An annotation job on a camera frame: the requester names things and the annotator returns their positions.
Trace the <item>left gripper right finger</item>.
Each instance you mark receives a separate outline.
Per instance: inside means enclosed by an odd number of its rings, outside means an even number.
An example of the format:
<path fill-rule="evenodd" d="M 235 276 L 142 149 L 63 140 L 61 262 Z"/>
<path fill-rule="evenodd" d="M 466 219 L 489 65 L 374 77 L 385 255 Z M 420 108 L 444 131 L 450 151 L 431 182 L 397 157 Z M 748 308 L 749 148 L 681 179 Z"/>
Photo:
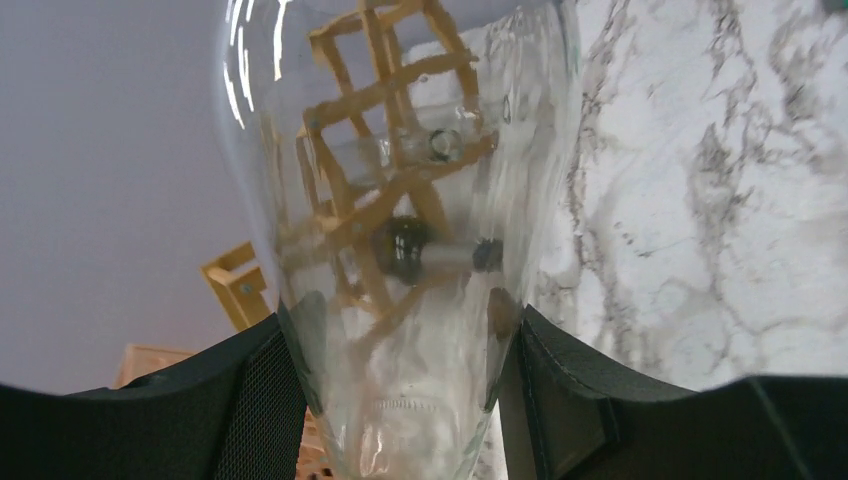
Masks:
<path fill-rule="evenodd" d="M 499 407 L 512 479 L 843 479 L 847 381 L 749 376 L 695 392 L 527 308 Z"/>

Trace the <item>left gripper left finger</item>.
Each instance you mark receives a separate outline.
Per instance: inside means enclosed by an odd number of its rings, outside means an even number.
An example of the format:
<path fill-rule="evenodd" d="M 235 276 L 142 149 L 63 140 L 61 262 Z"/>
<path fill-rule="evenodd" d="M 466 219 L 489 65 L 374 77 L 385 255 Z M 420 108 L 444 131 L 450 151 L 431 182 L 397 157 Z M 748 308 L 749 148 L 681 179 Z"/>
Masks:
<path fill-rule="evenodd" d="M 119 389 L 1 389 L 5 479 L 291 479 L 305 401 L 277 318 Z"/>

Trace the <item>dark wine bottle with label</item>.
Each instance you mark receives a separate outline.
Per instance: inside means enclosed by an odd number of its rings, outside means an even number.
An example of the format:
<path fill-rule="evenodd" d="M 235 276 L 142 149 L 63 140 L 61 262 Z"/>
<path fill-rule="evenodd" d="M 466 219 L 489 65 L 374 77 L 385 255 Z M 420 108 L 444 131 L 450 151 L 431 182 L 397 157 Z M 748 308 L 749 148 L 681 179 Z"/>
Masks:
<path fill-rule="evenodd" d="M 389 218 L 369 242 L 381 272 L 408 286 L 431 273 L 498 272 L 503 264 L 502 240 L 448 240 L 414 216 Z"/>

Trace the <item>tall clear glass bottle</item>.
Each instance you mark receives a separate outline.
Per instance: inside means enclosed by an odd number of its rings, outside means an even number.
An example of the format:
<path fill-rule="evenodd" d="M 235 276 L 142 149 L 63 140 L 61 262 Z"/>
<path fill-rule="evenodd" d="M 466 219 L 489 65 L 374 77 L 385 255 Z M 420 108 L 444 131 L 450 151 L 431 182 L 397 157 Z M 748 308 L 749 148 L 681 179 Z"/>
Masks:
<path fill-rule="evenodd" d="M 380 167 L 458 161 L 465 149 L 462 133 L 452 128 L 391 129 L 376 136 L 362 138 L 357 150 L 366 160 Z"/>

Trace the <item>small clear glass bottle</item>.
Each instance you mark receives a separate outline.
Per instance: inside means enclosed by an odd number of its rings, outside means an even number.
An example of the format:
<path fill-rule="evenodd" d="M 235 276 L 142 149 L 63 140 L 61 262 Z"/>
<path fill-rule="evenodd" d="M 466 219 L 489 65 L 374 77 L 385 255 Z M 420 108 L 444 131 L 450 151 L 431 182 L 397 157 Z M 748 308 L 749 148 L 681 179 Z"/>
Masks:
<path fill-rule="evenodd" d="M 580 123 L 570 1 L 225 1 L 214 82 L 331 464 L 467 479 Z"/>

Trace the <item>wooden wine rack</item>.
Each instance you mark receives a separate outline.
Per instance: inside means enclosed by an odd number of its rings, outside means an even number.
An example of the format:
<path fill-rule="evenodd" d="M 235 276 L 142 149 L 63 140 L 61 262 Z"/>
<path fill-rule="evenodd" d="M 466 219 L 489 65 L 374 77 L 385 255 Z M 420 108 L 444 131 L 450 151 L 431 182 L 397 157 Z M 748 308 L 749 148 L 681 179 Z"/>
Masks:
<path fill-rule="evenodd" d="M 214 40 L 217 127 L 245 201 L 252 248 L 292 337 L 309 350 L 372 346 L 424 322 L 477 272 L 408 286 L 381 272 L 369 237 L 391 217 L 454 241 L 470 224 L 508 105 L 486 97 L 469 35 L 519 9 L 484 1 L 227 1 Z M 380 167 L 357 150 L 391 129 L 452 128 L 458 161 Z"/>

